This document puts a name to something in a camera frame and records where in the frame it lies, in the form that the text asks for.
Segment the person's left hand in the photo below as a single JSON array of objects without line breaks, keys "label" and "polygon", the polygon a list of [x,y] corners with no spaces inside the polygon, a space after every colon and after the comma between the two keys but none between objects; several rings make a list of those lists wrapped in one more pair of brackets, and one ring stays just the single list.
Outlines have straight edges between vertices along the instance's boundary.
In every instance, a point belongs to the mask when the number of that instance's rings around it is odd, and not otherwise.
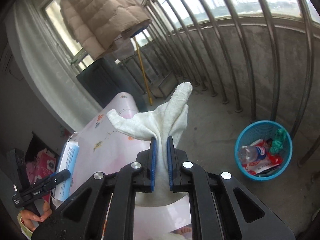
[{"label": "person's left hand", "polygon": [[34,222],[41,222],[42,223],[52,214],[52,210],[51,210],[50,205],[47,201],[44,201],[42,209],[43,209],[43,214],[40,216],[33,213],[34,214],[33,223]]}]

